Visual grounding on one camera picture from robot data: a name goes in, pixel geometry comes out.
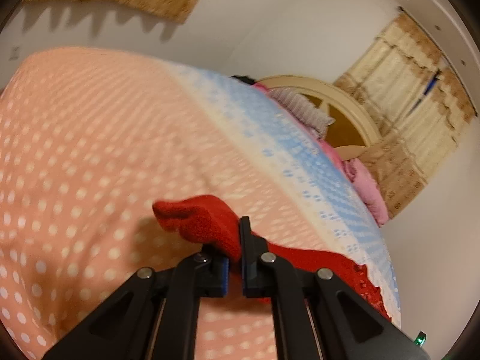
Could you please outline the cream wooden headboard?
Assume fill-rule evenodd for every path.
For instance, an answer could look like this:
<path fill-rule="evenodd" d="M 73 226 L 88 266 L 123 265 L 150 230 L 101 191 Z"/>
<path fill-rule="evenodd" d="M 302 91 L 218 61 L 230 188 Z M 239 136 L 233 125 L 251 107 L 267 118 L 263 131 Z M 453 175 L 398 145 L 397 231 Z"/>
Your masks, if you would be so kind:
<path fill-rule="evenodd" d="M 359 157 L 377 144 L 382 135 L 368 112 L 340 88 L 309 77 L 270 76 L 259 81 L 269 89 L 290 88 L 303 94 L 324 113 L 335 118 L 326 142 L 343 160 Z"/>

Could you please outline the striped pillow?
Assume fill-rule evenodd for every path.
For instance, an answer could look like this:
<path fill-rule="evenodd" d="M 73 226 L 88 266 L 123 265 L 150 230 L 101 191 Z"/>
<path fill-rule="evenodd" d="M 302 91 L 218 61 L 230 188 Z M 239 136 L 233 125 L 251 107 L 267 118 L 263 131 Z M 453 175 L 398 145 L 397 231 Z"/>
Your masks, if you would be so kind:
<path fill-rule="evenodd" d="M 335 122 L 334 118 L 292 88 L 270 88 L 268 96 L 287 109 L 318 140 L 326 137 L 328 127 Z"/>

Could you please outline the beige window curtain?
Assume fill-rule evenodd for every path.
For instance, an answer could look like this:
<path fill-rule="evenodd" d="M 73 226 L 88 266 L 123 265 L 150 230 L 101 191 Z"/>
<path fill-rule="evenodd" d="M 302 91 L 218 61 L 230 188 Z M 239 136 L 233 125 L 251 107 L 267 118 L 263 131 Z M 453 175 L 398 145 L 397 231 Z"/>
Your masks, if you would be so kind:
<path fill-rule="evenodd" d="M 476 115 L 470 97 L 441 49 L 405 13 L 334 84 L 364 108 L 381 134 L 360 161 L 394 218 L 456 151 Z"/>

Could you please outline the black item behind pillow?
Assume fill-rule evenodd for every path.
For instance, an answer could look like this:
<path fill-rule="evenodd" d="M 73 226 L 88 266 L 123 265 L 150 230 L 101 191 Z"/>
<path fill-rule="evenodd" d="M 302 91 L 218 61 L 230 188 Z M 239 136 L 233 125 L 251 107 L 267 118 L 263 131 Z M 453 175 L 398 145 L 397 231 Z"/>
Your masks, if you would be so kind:
<path fill-rule="evenodd" d="M 235 79 L 235 80 L 238 80 L 240 81 L 241 83 L 244 83 L 248 86 L 254 86 L 257 81 L 249 76 L 238 76 L 238 75 L 234 75 L 234 76 L 231 76 L 232 79 Z"/>

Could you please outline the polka dot bed sheet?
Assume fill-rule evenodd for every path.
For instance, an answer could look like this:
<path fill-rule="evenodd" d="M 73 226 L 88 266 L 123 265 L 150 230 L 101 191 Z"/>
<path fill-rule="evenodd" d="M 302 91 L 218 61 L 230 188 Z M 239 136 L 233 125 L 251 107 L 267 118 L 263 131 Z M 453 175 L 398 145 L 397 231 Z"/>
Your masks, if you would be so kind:
<path fill-rule="evenodd" d="M 1 323 L 20 352 L 40 359 L 137 269 L 196 252 L 152 206 L 200 195 L 366 266 L 400 323 L 374 218 L 287 111 L 216 72 L 70 47 L 27 57 L 1 94 Z"/>

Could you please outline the pink folded blanket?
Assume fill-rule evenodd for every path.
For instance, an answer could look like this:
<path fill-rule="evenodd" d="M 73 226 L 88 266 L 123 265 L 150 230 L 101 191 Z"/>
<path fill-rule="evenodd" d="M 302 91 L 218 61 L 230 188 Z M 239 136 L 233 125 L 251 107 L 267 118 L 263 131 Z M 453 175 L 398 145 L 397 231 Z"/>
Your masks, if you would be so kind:
<path fill-rule="evenodd" d="M 253 87 L 269 97 L 268 90 L 270 88 L 266 88 L 259 83 L 253 85 Z M 323 140 L 316 140 L 331 163 L 334 164 L 337 170 L 343 173 L 343 175 L 352 183 L 354 190 L 357 192 L 362 202 L 367 206 L 377 225 L 379 227 L 385 225 L 389 220 L 386 203 L 383 200 L 377 182 L 374 180 L 367 167 L 358 158 L 342 160 L 337 151 L 325 141 L 325 138 Z"/>

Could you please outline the red knitted sweater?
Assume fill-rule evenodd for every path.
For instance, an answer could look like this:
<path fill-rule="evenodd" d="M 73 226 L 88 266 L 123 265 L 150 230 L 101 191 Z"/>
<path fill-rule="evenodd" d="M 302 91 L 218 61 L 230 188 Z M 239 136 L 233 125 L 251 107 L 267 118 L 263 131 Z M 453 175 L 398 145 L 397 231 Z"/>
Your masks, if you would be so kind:
<path fill-rule="evenodd" d="M 188 242 L 213 245 L 228 256 L 230 262 L 240 262 L 240 219 L 218 197 L 202 195 L 179 202 L 157 201 L 152 209 L 163 230 L 178 233 Z M 340 253 L 293 249 L 271 242 L 267 246 L 270 252 L 298 269 L 315 272 L 322 267 L 329 268 L 384 318 L 391 320 L 383 303 L 381 289 L 368 278 L 365 264 L 359 265 Z"/>

